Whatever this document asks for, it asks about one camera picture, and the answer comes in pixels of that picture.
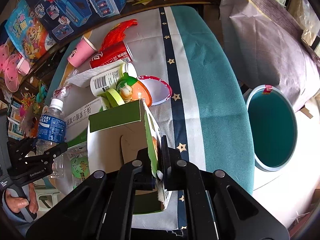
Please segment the left hand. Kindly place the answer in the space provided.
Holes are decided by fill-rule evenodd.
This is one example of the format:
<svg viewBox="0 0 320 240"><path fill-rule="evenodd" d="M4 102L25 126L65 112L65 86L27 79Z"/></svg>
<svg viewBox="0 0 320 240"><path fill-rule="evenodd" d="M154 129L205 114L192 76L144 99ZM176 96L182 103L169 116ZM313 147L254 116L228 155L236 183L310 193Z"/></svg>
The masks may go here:
<svg viewBox="0 0 320 240"><path fill-rule="evenodd" d="M37 213L39 206L33 183L29 184L29 197L30 200L27 200L22 197L13 197L8 190L5 192L5 201L13 213L19 213L24 207L29 207L29 211L33 214Z"/></svg>

